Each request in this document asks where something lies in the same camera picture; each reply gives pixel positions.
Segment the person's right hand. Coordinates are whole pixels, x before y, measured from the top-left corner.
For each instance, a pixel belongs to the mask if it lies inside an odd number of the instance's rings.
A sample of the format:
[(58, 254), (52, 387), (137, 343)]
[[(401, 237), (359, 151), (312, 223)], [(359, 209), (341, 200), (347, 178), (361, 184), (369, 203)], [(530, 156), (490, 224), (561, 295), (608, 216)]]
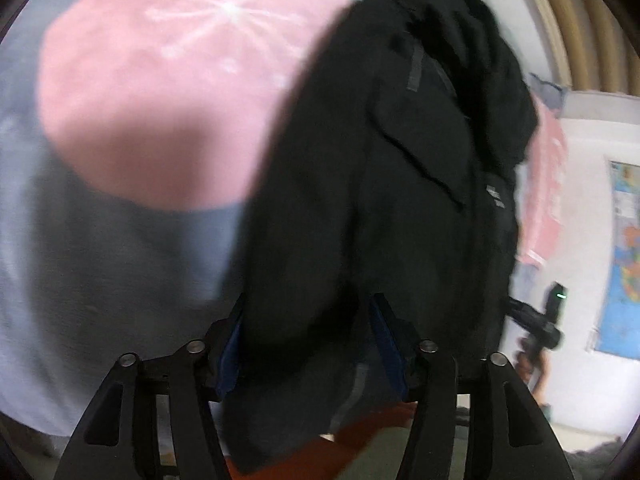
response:
[(541, 350), (536, 359), (529, 359), (525, 351), (515, 356), (515, 370), (523, 382), (530, 385), (529, 391), (542, 408), (547, 405), (546, 392), (550, 377), (548, 352)]

